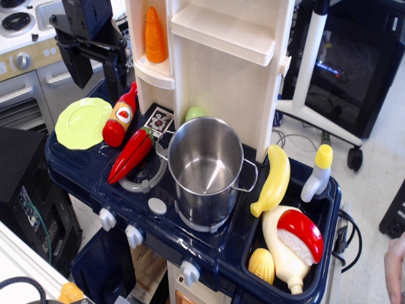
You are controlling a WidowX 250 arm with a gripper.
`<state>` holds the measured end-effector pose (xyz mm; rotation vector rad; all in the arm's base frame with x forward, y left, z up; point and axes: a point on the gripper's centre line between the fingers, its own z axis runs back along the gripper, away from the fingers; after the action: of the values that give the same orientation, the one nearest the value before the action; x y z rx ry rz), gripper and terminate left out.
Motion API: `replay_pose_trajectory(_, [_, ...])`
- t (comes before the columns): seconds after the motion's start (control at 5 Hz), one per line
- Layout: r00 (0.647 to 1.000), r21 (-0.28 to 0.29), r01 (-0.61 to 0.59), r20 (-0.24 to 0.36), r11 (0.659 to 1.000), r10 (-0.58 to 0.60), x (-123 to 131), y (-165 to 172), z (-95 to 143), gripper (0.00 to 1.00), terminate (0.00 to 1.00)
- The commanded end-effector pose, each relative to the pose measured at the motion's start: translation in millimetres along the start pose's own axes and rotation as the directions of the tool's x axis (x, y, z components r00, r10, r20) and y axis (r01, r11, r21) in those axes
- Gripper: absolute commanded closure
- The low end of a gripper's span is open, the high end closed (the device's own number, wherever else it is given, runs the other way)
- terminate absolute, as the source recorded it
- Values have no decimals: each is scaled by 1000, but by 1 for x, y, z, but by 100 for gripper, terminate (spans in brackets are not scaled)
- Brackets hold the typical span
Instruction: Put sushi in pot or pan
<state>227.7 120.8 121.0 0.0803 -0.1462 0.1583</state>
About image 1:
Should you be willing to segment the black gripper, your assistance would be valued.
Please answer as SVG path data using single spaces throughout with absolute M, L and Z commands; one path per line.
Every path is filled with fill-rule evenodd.
M 104 78 L 112 101 L 117 101 L 127 86 L 127 41 L 109 18 L 94 37 L 71 29 L 66 15 L 52 15 L 56 43 L 74 83 L 83 89 L 93 76 L 90 59 L 103 63 Z

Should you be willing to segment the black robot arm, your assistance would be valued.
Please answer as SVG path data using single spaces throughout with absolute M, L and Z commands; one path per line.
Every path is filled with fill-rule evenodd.
M 112 101 L 127 86 L 127 41 L 113 25 L 110 1 L 63 1 L 64 13 L 51 15 L 56 43 L 74 83 L 83 89 L 93 75 L 91 60 L 102 64 Z

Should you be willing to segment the person's bare hand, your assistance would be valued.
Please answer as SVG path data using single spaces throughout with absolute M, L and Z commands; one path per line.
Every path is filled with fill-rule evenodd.
M 404 233 L 392 239 L 384 255 L 385 283 L 390 304 L 400 304 L 402 298 L 401 276 L 404 258 Z

